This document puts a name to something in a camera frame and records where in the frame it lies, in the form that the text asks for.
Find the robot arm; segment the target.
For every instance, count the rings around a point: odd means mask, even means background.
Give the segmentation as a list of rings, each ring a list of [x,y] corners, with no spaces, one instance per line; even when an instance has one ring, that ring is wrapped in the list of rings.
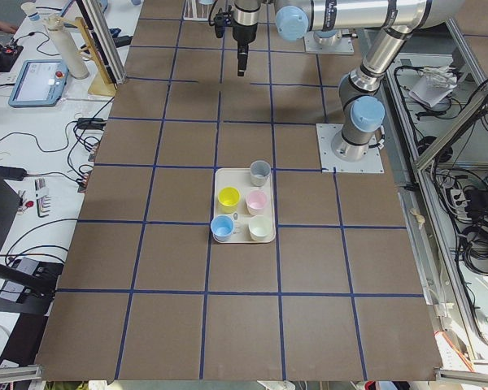
[[[369,142],[385,118],[376,98],[381,81],[412,33],[441,24],[463,6],[461,1],[275,1],[275,24],[286,41],[309,32],[328,36],[344,28],[378,28],[379,33],[361,64],[344,75],[339,97],[345,115],[342,130],[332,141],[341,160],[364,157]]]

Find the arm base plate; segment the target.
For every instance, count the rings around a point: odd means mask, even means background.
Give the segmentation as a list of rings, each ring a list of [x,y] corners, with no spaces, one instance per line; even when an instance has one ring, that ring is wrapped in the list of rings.
[[[354,35],[349,29],[333,30],[327,35],[308,32],[304,36],[305,51],[310,54],[353,55]]]
[[[348,144],[342,137],[339,123],[318,123],[316,125],[320,153],[320,166],[328,173],[383,174],[381,160],[382,146],[373,133],[366,145]]]

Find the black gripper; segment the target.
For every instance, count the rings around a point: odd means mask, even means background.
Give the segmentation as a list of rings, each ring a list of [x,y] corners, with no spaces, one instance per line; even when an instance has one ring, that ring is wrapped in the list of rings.
[[[237,75],[243,77],[247,70],[249,44],[256,39],[256,25],[233,23],[233,39],[237,42]]]

